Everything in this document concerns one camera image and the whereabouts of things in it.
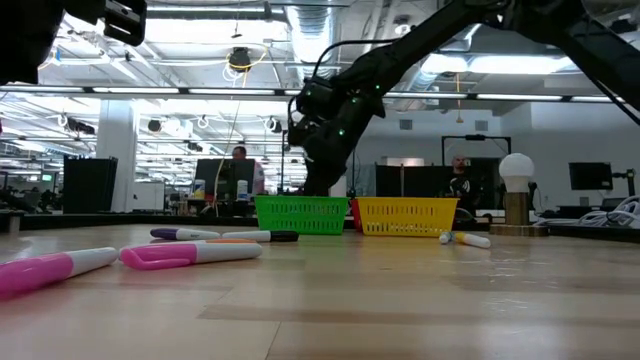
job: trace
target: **yellow basket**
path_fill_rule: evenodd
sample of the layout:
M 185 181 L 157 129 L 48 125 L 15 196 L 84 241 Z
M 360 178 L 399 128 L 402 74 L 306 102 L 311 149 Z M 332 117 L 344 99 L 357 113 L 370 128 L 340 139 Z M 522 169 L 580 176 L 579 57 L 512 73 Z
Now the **yellow basket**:
M 365 235 L 438 237 L 451 231 L 458 199 L 358 198 Z

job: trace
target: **man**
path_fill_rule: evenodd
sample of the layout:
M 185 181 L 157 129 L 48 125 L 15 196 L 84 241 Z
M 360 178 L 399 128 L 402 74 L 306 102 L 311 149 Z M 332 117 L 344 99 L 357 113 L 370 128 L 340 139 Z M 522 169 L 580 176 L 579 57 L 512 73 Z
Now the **man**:
M 476 206 L 480 200 L 482 189 L 480 185 L 467 174 L 467 158 L 462 155 L 454 156 L 451 161 L 453 172 L 449 177 L 449 194 L 460 198 L 458 207 L 469 211 L 475 216 Z
M 244 160 L 247 158 L 247 149 L 244 146 L 236 146 L 231 153 L 234 160 Z M 264 194 L 264 170 L 259 162 L 255 162 L 253 168 L 253 189 L 251 194 Z

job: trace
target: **green basket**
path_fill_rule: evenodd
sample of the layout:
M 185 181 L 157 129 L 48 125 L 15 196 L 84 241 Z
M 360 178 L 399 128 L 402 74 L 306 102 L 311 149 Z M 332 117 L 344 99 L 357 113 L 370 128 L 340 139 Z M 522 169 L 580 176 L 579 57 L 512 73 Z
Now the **green basket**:
M 257 196 L 260 230 L 340 235 L 347 214 L 346 197 Z

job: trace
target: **wooden stand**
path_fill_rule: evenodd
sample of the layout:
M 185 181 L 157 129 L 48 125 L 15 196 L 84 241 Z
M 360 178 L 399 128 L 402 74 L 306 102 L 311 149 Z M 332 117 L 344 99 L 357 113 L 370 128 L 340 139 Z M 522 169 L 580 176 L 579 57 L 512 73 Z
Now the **wooden stand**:
M 545 226 L 529 225 L 528 193 L 507 193 L 505 195 L 506 223 L 492 224 L 492 235 L 543 237 L 549 236 Z

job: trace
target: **red basket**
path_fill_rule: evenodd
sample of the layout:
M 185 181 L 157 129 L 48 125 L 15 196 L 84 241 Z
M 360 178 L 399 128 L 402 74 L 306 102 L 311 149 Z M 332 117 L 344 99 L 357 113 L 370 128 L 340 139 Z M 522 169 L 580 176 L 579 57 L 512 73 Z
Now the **red basket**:
M 353 226 L 357 232 L 362 232 L 362 219 L 360 218 L 360 206 L 358 200 L 351 200 L 351 215 L 353 215 Z

